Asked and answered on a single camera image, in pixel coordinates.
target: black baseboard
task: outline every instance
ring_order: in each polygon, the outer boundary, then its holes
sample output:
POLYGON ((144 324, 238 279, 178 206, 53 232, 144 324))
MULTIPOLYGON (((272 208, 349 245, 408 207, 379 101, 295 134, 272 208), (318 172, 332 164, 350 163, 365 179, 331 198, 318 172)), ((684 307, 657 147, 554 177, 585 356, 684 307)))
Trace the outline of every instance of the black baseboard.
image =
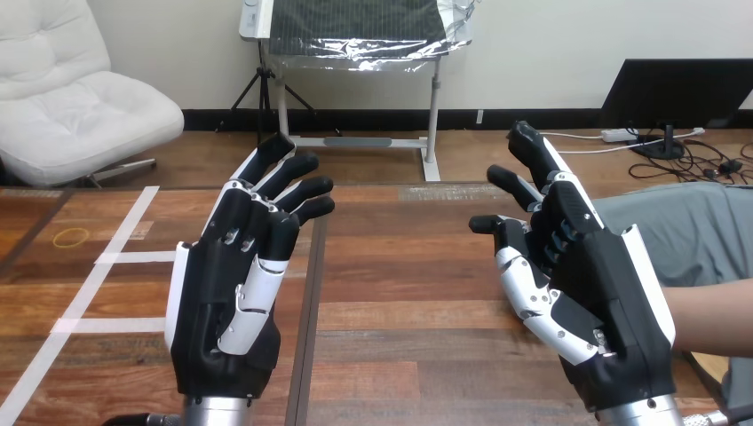
MULTIPOLYGON (((440 111, 439 130, 508 130, 516 120, 526 120, 539 130, 547 129, 596 129, 598 109, 487 109, 482 124, 476 124, 478 110, 445 109, 440 111)), ((216 130, 222 122, 222 130, 255 131, 258 110, 237 109, 184 109, 184 130, 216 130)), ((304 109, 288 111, 290 131, 373 130, 413 131, 426 130, 429 123, 428 110, 384 109, 322 109, 316 116, 304 109)), ((265 131, 277 131, 277 112, 267 114, 265 131)), ((726 126, 730 129, 753 129, 753 110, 742 109, 726 126)))

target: white wall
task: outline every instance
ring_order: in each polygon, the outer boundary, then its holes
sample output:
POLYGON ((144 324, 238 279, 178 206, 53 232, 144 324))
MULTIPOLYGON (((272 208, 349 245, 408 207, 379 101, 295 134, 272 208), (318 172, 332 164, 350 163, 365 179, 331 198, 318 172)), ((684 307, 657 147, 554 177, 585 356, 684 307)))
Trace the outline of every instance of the white wall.
MULTIPOLYGON (((113 70, 182 108, 228 108, 255 72, 242 0, 89 3, 113 70)), ((750 0, 485 0, 472 24, 444 61, 441 108, 598 108, 625 58, 753 58, 750 0)), ((288 83, 319 108, 419 109, 430 73, 292 70, 288 83)))

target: yellow circle marking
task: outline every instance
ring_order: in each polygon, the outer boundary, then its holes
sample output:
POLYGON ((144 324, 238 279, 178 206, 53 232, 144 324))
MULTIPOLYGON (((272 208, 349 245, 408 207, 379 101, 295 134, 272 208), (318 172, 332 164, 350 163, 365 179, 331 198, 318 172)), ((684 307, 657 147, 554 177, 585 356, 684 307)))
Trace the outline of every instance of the yellow circle marking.
POLYGON ((88 239, 89 239, 89 231, 83 228, 68 228, 68 229, 64 229, 63 231, 60 231, 59 233, 55 234, 54 237, 52 237, 52 245, 57 247, 58 249, 72 249, 73 247, 82 245, 83 242, 87 241, 88 239), (73 244, 58 244, 58 239, 68 233, 83 233, 83 238, 79 241, 74 242, 73 244))

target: power strip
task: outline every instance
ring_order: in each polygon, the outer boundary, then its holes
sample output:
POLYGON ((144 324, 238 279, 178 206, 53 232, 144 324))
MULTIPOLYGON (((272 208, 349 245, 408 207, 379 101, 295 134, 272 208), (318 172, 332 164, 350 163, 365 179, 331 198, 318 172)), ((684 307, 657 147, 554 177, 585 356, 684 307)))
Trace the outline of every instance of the power strip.
MULTIPOLYGON (((638 131, 635 129, 630 129, 635 134, 638 134, 638 131)), ((625 142, 628 140, 635 140, 635 135, 631 135, 627 129, 611 129, 611 130, 602 130, 601 131, 601 139, 607 143, 614 143, 614 142, 625 142)))
MULTIPOLYGON (((630 129, 630 131, 638 134, 638 131, 635 129, 630 129)), ((703 127, 695 127, 693 128, 692 133, 688 133, 687 135, 683 136, 698 136, 702 135, 703 133, 706 133, 706 130, 703 127)), ((611 129, 601 131, 601 140, 607 142, 608 144, 612 144, 614 142, 627 142, 629 140, 636 140, 636 137, 635 135, 630 134, 627 129, 611 129)))

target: person's arm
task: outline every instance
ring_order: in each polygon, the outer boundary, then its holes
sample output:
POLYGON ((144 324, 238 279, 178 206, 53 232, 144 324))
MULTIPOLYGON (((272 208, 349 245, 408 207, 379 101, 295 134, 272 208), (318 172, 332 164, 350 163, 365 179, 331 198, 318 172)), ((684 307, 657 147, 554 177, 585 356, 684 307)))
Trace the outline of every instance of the person's arm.
POLYGON ((753 279, 663 291, 677 329, 675 349, 753 357, 753 279))

